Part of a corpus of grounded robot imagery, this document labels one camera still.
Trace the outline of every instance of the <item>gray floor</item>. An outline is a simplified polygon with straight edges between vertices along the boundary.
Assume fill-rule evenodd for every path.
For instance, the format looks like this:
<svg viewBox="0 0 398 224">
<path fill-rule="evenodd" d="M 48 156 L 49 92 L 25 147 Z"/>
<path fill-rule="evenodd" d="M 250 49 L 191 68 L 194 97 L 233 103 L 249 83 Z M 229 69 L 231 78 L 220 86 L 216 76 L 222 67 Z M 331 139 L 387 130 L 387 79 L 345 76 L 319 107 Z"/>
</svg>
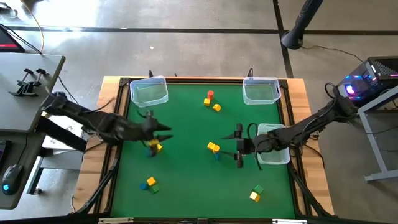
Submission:
<svg viewBox="0 0 398 224">
<path fill-rule="evenodd" d="M 35 26 L 18 1 L 6 1 L 19 18 L 5 25 Z M 279 0 L 285 29 L 290 29 L 304 0 Z M 73 27 L 167 27 L 276 29 L 272 0 L 47 0 L 31 1 L 42 25 Z M 309 29 L 398 30 L 395 0 L 325 0 Z M 139 34 L 45 32 L 46 54 L 67 58 L 61 77 L 77 100 L 95 108 L 105 75 L 286 77 L 277 34 Z M 39 32 L 18 32 L 40 46 Z M 305 46 L 336 47 L 358 55 L 397 55 L 397 36 L 306 35 Z M 290 50 L 295 78 L 304 78 L 312 111 L 329 100 L 326 82 L 338 83 L 359 65 L 339 52 Z M 56 90 L 62 90 L 57 84 Z M 343 218 L 398 223 L 398 178 L 366 184 L 363 175 L 379 172 L 366 136 L 348 124 L 331 124 L 321 133 L 326 177 L 335 213 Z M 389 152 L 394 166 L 398 154 Z M 69 212 L 76 172 L 47 170 L 39 185 L 44 195 L 24 195 L 15 210 L 0 219 L 44 217 Z M 29 210 L 34 205 L 39 210 Z"/>
</svg>

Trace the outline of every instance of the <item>green table surface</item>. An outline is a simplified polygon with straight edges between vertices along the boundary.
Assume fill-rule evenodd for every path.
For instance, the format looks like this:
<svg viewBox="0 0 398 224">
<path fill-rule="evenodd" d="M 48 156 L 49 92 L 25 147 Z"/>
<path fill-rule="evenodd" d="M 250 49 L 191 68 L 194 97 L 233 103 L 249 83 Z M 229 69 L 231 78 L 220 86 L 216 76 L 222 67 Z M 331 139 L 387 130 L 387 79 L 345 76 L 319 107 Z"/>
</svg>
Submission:
<svg viewBox="0 0 398 224">
<path fill-rule="evenodd" d="M 236 152 L 236 141 L 220 138 L 233 133 L 237 123 L 245 130 L 249 123 L 278 124 L 276 103 L 245 105 L 241 85 L 168 84 L 168 89 L 168 102 L 150 109 L 172 127 L 164 134 L 174 137 L 162 143 L 156 157 L 147 157 L 141 142 L 124 143 L 112 217 L 294 218 L 286 165 L 262 165 L 260 171 L 246 156 L 238 169 L 232 157 L 222 154 L 216 161 L 206 148 L 213 142 L 222 151 Z M 208 90 L 214 91 L 211 104 L 219 103 L 220 112 L 203 105 Z M 140 122 L 137 110 L 130 101 L 128 117 Z M 139 188 L 149 177 L 160 187 L 156 194 Z M 258 203 L 249 198 L 257 184 L 264 188 Z"/>
</svg>

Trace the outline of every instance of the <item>purple light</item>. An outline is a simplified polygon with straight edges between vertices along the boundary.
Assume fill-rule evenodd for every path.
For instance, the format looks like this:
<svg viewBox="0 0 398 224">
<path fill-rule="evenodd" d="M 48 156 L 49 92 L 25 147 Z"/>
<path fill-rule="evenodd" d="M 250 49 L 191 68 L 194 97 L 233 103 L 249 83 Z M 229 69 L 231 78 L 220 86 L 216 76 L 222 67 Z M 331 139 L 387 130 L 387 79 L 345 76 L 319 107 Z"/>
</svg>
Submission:
<svg viewBox="0 0 398 224">
<path fill-rule="evenodd" d="M 353 87 L 351 85 L 346 85 L 346 90 L 347 90 L 347 93 L 349 93 L 351 95 L 355 94 L 355 91 L 353 90 Z"/>
</svg>

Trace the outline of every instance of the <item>plastic container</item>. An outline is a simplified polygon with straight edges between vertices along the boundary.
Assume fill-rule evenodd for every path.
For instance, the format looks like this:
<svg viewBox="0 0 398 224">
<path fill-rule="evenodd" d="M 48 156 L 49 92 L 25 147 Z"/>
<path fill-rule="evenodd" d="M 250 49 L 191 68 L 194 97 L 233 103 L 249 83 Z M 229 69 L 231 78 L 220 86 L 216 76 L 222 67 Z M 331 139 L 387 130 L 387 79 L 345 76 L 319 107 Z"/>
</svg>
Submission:
<svg viewBox="0 0 398 224">
<path fill-rule="evenodd" d="M 166 79 L 162 75 L 130 83 L 131 100 L 138 107 L 158 105 L 169 100 Z"/>
<path fill-rule="evenodd" d="M 280 98 L 276 77 L 247 77 L 243 79 L 243 101 L 247 105 L 273 104 Z"/>
<path fill-rule="evenodd" d="M 265 134 L 268 131 L 272 131 L 277 128 L 284 128 L 283 124 L 260 124 L 257 135 Z M 286 164 L 290 161 L 289 148 L 283 149 L 281 151 L 271 151 L 258 154 L 260 164 L 267 165 L 280 165 Z"/>
</svg>

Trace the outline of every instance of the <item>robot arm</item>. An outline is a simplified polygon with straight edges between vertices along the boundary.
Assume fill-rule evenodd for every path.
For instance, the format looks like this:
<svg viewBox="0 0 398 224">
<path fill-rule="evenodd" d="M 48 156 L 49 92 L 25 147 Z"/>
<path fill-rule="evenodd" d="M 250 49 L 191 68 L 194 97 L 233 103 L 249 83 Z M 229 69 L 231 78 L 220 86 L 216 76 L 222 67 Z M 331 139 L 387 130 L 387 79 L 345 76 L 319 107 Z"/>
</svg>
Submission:
<svg viewBox="0 0 398 224">
<path fill-rule="evenodd" d="M 242 138 L 243 126 L 238 124 L 234 134 L 224 139 L 237 140 L 237 151 L 234 158 L 238 167 L 243 166 L 243 154 L 281 151 L 287 147 L 301 147 L 315 131 L 323 131 L 333 121 L 347 122 L 353 119 L 358 108 L 347 98 L 340 95 L 337 88 L 333 89 L 335 97 L 317 113 L 288 128 L 280 128 L 260 134 L 253 140 Z"/>
<path fill-rule="evenodd" d="M 135 123 L 123 118 L 116 113 L 89 110 L 67 99 L 62 92 L 49 93 L 42 103 L 42 110 L 51 115 L 67 116 L 83 125 L 83 129 L 92 131 L 109 145 L 117 145 L 120 141 L 153 141 L 161 142 L 172 135 L 155 136 L 155 131 L 168 131 L 170 127 L 160 124 L 153 118 L 152 112 L 148 112 L 144 122 Z M 151 148 L 152 156 L 155 156 L 156 146 Z"/>
</svg>

